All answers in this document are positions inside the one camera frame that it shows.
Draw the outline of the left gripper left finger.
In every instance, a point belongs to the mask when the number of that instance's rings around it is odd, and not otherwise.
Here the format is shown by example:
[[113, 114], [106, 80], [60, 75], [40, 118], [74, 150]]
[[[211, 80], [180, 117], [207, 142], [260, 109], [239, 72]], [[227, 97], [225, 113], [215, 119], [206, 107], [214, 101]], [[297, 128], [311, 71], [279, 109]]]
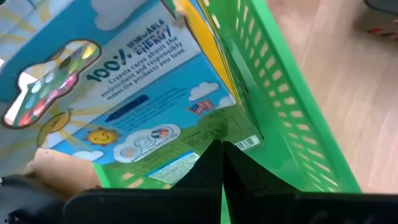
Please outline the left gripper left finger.
[[190, 171], [179, 180], [172, 190], [210, 189], [221, 190], [223, 181], [223, 143], [214, 140], [194, 163]]

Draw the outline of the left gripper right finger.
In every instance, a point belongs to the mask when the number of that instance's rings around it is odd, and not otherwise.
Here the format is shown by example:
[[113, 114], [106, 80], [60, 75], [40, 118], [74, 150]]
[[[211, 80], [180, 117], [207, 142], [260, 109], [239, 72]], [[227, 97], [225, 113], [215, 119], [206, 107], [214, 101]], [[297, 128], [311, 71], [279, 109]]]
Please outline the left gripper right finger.
[[223, 142], [223, 185], [231, 224], [294, 224], [294, 193], [230, 142]]

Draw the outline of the green plastic basket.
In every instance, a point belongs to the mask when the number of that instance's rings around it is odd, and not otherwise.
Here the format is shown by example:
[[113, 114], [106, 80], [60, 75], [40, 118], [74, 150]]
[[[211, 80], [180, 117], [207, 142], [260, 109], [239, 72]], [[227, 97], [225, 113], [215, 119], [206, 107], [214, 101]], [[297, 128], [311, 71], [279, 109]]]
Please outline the green plastic basket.
[[265, 0], [180, 0], [216, 31], [264, 137], [249, 155], [309, 192], [360, 192]]

